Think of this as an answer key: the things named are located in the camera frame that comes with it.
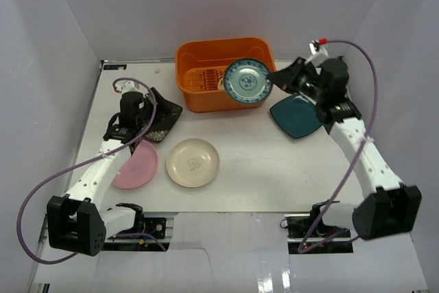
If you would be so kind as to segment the black floral square plate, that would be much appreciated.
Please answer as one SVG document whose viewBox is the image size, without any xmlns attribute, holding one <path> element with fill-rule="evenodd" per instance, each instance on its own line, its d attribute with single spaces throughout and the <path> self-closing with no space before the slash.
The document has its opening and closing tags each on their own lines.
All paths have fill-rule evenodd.
<svg viewBox="0 0 439 293">
<path fill-rule="evenodd" d="M 149 142 L 160 143 L 169 134 L 179 117 L 156 118 L 155 116 L 150 129 L 143 135 L 143 138 Z"/>
</svg>

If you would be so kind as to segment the teal square plate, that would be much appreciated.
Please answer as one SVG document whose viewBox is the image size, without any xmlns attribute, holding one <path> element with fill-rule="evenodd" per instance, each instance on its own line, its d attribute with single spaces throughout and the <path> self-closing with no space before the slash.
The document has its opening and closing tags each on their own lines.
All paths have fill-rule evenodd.
<svg viewBox="0 0 439 293">
<path fill-rule="evenodd" d="M 297 93 L 273 105 L 270 115 L 274 123 L 293 139 L 307 137 L 322 126 L 316 117 L 315 105 Z"/>
</svg>

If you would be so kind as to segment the blue patterned porcelain plate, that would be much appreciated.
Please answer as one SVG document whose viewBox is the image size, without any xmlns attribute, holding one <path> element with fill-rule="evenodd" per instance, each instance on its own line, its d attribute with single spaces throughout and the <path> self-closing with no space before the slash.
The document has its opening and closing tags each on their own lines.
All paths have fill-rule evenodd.
<svg viewBox="0 0 439 293">
<path fill-rule="evenodd" d="M 244 105 L 264 102 L 272 92 L 270 69 L 255 58 L 241 58 L 225 70 L 224 90 L 230 98 Z"/>
</svg>

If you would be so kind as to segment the cream plate with bear print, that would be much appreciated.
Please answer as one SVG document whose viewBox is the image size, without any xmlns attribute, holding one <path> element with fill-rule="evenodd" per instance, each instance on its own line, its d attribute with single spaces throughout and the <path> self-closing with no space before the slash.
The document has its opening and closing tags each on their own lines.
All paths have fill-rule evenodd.
<svg viewBox="0 0 439 293">
<path fill-rule="evenodd" d="M 177 185 L 195 189 L 209 184 L 217 176 L 220 156 L 208 141 L 186 139 L 171 149 L 165 167 Z"/>
</svg>

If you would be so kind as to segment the pink round plate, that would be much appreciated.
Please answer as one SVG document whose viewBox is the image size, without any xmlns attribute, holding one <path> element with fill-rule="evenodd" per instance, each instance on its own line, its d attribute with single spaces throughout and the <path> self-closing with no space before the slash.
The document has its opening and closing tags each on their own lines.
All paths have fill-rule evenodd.
<svg viewBox="0 0 439 293">
<path fill-rule="evenodd" d="M 118 189 L 137 189 L 148 183 L 158 169 L 158 152 L 147 141 L 138 144 L 136 150 L 126 161 L 112 181 Z"/>
</svg>

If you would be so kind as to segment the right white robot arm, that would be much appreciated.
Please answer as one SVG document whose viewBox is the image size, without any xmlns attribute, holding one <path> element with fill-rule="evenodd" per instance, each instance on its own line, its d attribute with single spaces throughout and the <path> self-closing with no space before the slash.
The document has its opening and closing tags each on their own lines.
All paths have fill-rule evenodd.
<svg viewBox="0 0 439 293">
<path fill-rule="evenodd" d="M 297 58 L 269 74 L 268 80 L 286 93 L 302 93 L 316 103 L 316 117 L 350 163 L 333 195 L 313 205 L 306 236 L 326 237 L 335 226 L 354 230 L 363 240 L 411 232 L 422 200 L 420 189 L 407 186 L 388 167 L 370 138 L 372 126 L 364 123 L 347 96 L 346 63 L 329 58 L 315 67 Z M 364 197 L 358 205 L 336 199 L 351 174 L 356 175 Z"/>
</svg>

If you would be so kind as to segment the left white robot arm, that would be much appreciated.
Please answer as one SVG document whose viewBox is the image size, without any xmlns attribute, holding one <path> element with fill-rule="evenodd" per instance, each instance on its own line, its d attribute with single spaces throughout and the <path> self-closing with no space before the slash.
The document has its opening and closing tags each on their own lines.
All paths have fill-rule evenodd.
<svg viewBox="0 0 439 293">
<path fill-rule="evenodd" d="M 109 120 L 98 159 L 63 196 L 47 203 L 49 245 L 72 253 L 95 256 L 107 238 L 120 233 L 140 236 L 145 229 L 143 208 L 120 202 L 102 210 L 109 187 L 136 189 L 158 169 L 155 144 L 169 134 L 182 107 L 152 88 L 121 92 L 119 112 Z"/>
</svg>

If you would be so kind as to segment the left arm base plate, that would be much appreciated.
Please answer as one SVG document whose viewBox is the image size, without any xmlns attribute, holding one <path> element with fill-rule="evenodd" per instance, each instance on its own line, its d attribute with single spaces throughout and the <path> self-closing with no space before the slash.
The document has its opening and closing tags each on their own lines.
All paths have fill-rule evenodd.
<svg viewBox="0 0 439 293">
<path fill-rule="evenodd" d="M 133 239 L 148 239 L 148 235 L 154 237 L 155 239 L 165 239 L 167 228 L 167 218 L 144 218 L 143 225 L 139 231 L 124 231 L 118 233 L 114 238 L 133 238 Z"/>
</svg>

